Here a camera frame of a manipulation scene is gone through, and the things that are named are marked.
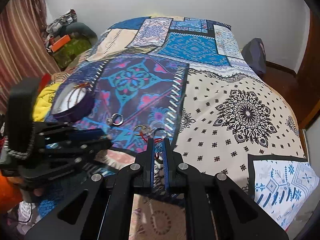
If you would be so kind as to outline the operator hand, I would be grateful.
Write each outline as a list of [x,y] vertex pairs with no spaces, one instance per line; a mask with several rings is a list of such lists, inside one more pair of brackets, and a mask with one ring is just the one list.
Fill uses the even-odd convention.
[[22,201],[20,186],[24,183],[22,177],[5,177],[1,174],[0,212],[1,215]]

